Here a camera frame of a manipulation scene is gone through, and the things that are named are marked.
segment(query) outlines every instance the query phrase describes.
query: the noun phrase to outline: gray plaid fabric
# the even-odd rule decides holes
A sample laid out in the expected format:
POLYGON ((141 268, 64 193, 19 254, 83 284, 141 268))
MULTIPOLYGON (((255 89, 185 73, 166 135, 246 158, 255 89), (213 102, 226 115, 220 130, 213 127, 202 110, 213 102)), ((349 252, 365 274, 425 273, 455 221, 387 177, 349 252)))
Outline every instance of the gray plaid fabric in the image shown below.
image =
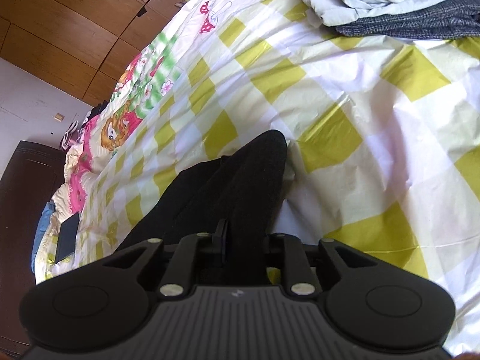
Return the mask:
POLYGON ((346 36, 389 35, 414 39, 480 36, 480 0, 446 0, 415 12, 363 17, 334 28, 346 36))

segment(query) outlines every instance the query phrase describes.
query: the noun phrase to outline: dark wooden cabinet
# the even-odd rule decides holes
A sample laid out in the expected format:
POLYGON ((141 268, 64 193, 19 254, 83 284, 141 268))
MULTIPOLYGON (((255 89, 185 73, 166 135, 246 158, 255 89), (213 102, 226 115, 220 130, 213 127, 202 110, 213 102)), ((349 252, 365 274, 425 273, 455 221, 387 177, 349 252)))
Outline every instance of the dark wooden cabinet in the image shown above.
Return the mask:
POLYGON ((21 141, 0 180, 0 350, 14 356, 28 348, 18 306, 35 285, 30 256, 45 204, 64 183, 65 154, 21 141))

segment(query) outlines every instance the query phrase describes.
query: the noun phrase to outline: white wall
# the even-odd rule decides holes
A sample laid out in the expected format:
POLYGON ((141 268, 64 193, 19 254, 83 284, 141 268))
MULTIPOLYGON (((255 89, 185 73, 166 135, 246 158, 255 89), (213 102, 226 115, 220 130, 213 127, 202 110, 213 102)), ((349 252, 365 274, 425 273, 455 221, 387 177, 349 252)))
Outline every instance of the white wall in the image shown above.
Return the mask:
POLYGON ((0 178, 20 140, 58 149, 70 123, 91 106, 0 58, 0 178), (60 113, 62 122, 54 119, 60 113))

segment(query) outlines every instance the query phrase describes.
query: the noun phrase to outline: bed sheet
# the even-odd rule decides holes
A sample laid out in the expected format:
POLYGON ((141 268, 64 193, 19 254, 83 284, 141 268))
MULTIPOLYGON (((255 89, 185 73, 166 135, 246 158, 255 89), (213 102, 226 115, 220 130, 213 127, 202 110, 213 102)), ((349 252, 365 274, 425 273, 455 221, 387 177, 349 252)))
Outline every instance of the bed sheet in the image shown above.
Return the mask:
POLYGON ((435 281, 457 305, 445 347, 480 350, 479 59, 477 38, 337 36, 301 0, 191 0, 92 129, 75 254, 54 265, 49 228, 37 281, 111 254, 180 171, 274 128, 289 143, 274 231, 435 281))

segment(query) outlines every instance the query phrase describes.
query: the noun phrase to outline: black pants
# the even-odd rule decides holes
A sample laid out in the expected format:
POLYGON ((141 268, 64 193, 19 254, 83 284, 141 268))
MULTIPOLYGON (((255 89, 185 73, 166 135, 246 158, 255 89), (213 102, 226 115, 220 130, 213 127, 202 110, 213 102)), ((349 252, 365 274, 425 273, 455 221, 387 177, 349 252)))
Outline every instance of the black pants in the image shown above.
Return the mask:
POLYGON ((286 160, 285 138, 271 130, 232 156, 180 172, 118 249, 149 238, 176 244, 189 234, 214 233, 227 219, 232 242, 226 281, 267 283, 262 242, 279 203, 286 160))

